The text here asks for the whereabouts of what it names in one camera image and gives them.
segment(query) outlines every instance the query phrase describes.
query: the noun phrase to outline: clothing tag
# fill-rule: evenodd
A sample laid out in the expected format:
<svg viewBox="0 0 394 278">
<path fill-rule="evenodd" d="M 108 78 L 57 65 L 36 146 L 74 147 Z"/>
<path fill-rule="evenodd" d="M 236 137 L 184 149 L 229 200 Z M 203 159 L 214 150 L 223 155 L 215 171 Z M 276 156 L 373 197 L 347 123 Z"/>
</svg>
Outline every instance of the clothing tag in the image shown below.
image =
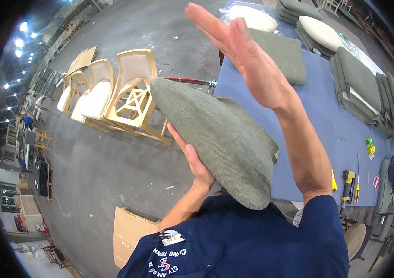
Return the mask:
<svg viewBox="0 0 394 278">
<path fill-rule="evenodd" d="M 172 244 L 175 244 L 178 242 L 185 241 L 185 239 L 181 237 L 181 234 L 175 230 L 166 230 L 164 232 L 171 234 L 170 238 L 165 238 L 165 239 L 161 240 L 161 242 L 163 242 L 164 246 L 168 246 L 168 245 L 172 245 Z"/>
</svg>

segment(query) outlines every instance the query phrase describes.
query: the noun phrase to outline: fingernail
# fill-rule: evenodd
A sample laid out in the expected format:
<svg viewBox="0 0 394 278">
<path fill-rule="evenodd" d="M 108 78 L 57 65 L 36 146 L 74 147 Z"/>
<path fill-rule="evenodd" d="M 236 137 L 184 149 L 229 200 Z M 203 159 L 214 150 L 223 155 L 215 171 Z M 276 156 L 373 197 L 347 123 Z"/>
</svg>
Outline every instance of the fingernail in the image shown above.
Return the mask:
<svg viewBox="0 0 394 278">
<path fill-rule="evenodd" d="M 246 24 L 245 19 L 243 17 L 239 17 L 239 18 L 237 18 L 237 20 L 238 20 L 237 26 L 239 28 L 240 35 L 245 38 L 248 38 L 249 37 L 249 30 L 248 30 L 248 25 Z"/>
</svg>

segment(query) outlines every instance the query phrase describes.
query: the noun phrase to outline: white oval cushion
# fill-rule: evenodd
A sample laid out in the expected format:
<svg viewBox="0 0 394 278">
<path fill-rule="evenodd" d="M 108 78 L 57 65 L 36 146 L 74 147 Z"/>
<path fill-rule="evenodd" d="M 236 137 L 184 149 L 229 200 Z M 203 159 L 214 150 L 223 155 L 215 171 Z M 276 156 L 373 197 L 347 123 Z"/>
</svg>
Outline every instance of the white oval cushion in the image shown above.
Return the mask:
<svg viewBox="0 0 394 278">
<path fill-rule="evenodd" d="M 80 123 L 84 123 L 86 121 L 86 117 L 84 117 L 81 112 L 83 111 L 83 107 L 86 103 L 86 98 L 89 96 L 89 90 L 83 92 L 81 97 L 79 97 L 78 101 L 76 102 L 75 108 L 73 109 L 72 115 L 70 118 L 72 120 L 79 121 Z"/>
<path fill-rule="evenodd" d="M 110 80 L 98 82 L 86 98 L 81 114 L 87 118 L 100 120 L 111 94 Z"/>
<path fill-rule="evenodd" d="M 61 94 L 60 101 L 58 102 L 58 105 L 56 105 L 56 109 L 60 110 L 61 112 L 64 111 L 64 107 L 66 106 L 67 100 L 69 99 L 69 94 L 70 86 L 67 86 Z"/>
<path fill-rule="evenodd" d="M 344 47 L 336 31 L 322 21 L 309 16 L 300 16 L 299 21 L 308 35 L 323 47 L 334 52 L 339 46 Z"/>
<path fill-rule="evenodd" d="M 243 17 L 249 28 L 265 32 L 274 32 L 279 26 L 274 18 L 255 8 L 245 6 L 232 7 L 228 15 L 229 22 L 238 17 Z"/>
</svg>

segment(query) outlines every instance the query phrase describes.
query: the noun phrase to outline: hand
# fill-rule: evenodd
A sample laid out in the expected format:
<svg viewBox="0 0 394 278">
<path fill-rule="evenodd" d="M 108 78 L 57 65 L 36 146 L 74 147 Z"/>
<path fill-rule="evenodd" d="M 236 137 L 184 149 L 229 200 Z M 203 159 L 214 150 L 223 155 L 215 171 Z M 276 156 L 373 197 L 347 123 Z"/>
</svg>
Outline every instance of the hand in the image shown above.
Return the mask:
<svg viewBox="0 0 394 278">
<path fill-rule="evenodd" d="M 202 189 L 211 190 L 212 185 L 216 182 L 216 178 L 212 175 L 211 171 L 198 158 L 197 152 L 191 144 L 186 144 L 177 130 L 171 123 L 167 124 L 167 130 L 172 134 L 180 149 L 188 159 L 191 171 L 195 176 L 193 186 L 202 187 Z"/>
<path fill-rule="evenodd" d="M 283 73 L 265 51 L 250 37 L 245 19 L 226 25 L 203 7 L 189 3 L 185 14 L 237 67 L 255 100 L 276 109 L 296 95 Z"/>
</svg>

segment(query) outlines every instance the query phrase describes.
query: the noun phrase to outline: worker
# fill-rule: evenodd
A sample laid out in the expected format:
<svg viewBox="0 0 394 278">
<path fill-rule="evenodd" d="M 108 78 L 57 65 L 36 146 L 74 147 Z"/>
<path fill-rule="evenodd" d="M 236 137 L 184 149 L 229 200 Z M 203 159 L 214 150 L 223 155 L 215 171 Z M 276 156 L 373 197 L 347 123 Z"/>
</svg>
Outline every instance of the worker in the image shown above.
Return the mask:
<svg viewBox="0 0 394 278">
<path fill-rule="evenodd" d="M 255 100 L 277 115 L 305 208 L 295 227 L 273 203 L 251 210 L 229 194 L 207 197 L 215 177 L 168 124 L 195 180 L 117 277 L 347 277 L 331 164 L 299 96 L 251 39 L 244 18 L 228 26 L 193 3 L 185 14 L 234 63 Z"/>
<path fill-rule="evenodd" d="M 20 123 L 24 122 L 24 125 L 26 126 L 27 129 L 32 129 L 32 126 L 34 124 L 33 119 L 30 118 L 29 116 L 19 116 L 21 119 L 19 120 Z"/>
</svg>

